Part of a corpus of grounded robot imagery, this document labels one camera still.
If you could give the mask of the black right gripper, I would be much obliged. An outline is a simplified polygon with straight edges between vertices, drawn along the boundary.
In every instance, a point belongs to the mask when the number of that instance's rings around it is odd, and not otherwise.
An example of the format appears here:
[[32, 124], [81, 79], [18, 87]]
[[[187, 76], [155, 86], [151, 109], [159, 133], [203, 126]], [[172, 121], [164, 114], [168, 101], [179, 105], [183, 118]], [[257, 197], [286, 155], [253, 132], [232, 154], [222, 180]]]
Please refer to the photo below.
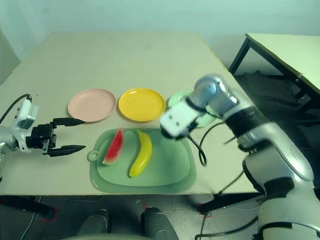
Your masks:
[[175, 136], [175, 140], [180, 140], [183, 138], [186, 138], [190, 135], [190, 133], [198, 127], [198, 122], [194, 120], [193, 122], [190, 123], [178, 136]]

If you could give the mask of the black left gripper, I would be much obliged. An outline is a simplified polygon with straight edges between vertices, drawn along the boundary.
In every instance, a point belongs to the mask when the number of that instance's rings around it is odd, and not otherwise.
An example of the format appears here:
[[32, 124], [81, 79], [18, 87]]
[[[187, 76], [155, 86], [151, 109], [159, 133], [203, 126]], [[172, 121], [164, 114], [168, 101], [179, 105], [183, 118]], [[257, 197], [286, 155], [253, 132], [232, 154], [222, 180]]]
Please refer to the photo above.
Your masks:
[[57, 126], [71, 127], [84, 123], [83, 120], [71, 117], [54, 118], [50, 123], [39, 124], [34, 127], [31, 135], [26, 137], [26, 146], [29, 149], [41, 149], [43, 155], [49, 155], [50, 157], [67, 156], [76, 153], [86, 146], [66, 145], [61, 148], [55, 148], [57, 135], [54, 134], [54, 129]]

